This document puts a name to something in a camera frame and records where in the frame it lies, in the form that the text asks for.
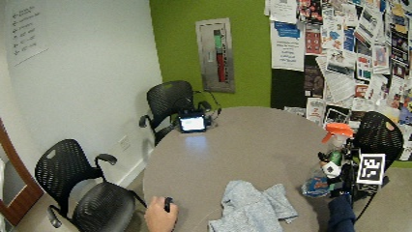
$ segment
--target person's hand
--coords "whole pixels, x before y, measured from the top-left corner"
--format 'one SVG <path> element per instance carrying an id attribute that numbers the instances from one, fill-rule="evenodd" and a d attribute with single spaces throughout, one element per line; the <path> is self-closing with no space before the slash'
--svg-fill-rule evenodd
<path id="1" fill-rule="evenodd" d="M 170 232 L 175 227 L 179 208 L 170 203 L 170 213 L 166 211 L 166 198 L 154 196 L 152 202 L 146 210 L 146 223 L 151 232 Z"/>
<path id="2" fill-rule="evenodd" d="M 320 165 L 320 167 L 324 167 L 327 165 L 327 162 L 326 161 L 320 161 L 319 165 Z"/>

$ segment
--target gray table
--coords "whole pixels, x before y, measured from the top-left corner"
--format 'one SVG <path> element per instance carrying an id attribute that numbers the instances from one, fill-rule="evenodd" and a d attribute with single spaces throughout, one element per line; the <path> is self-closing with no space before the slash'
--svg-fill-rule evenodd
<path id="1" fill-rule="evenodd" d="M 206 133 L 172 131 L 155 148 L 144 172 L 146 200 L 171 196 L 179 205 L 176 232 L 207 231 L 222 218 L 227 184 L 244 180 L 264 190 L 284 184 L 299 218 L 282 222 L 284 231 L 324 231 L 328 197 L 310 198 L 302 185 L 318 163 L 326 131 L 303 117 L 267 107 L 222 111 Z"/>

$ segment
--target wooden door frame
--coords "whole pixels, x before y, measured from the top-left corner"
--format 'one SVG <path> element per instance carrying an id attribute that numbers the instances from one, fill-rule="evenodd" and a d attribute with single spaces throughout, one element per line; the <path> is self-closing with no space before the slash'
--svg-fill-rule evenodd
<path id="1" fill-rule="evenodd" d="M 16 172 L 19 173 L 23 181 L 26 182 L 26 187 L 20 191 L 19 195 L 14 199 L 10 205 L 6 205 L 0 199 L 0 213 L 8 220 L 8 222 L 16 226 L 28 212 L 30 208 L 34 206 L 42 195 L 44 194 L 40 186 L 34 180 L 24 163 L 19 157 L 18 151 L 15 149 L 11 137 L 7 133 L 3 121 L 0 118 L 0 144 L 8 156 L 10 162 L 12 163 Z"/>

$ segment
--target gray sweatshirt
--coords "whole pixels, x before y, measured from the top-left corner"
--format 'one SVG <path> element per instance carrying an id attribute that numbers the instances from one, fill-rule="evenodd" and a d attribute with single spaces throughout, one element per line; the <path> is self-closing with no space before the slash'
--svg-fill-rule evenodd
<path id="1" fill-rule="evenodd" d="M 250 182 L 230 182 L 222 199 L 223 217 L 208 222 L 208 231 L 283 231 L 279 219 L 291 223 L 298 217 L 284 194 L 283 184 L 262 192 Z"/>

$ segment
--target door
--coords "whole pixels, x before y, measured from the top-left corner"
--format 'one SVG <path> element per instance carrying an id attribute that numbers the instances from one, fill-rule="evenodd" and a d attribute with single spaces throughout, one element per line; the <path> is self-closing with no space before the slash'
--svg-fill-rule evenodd
<path id="1" fill-rule="evenodd" d="M 30 175 L 30 172 L 19 158 L 19 154 L 16 152 L 10 135 L 6 131 L 2 118 L 0 118 L 0 143 L 2 143 L 0 149 L 3 148 L 4 150 L 3 152 L 7 155 L 8 162 L 11 163 L 11 166 L 14 166 L 18 173 L 16 176 L 18 178 L 20 178 L 22 181 L 22 187 L 16 191 L 16 196 L 12 196 L 12 198 L 10 197 L 12 200 L 7 202 L 4 201 L 4 198 L 2 196 L 0 213 L 12 225 L 18 225 L 26 213 L 28 212 L 30 208 L 34 206 L 34 204 L 36 203 L 44 192 L 39 187 L 36 181 L 34 180 L 32 176 Z M 10 178 L 8 175 L 4 175 L 4 173 L 0 173 L 0 175 L 3 175 L 6 178 Z"/>

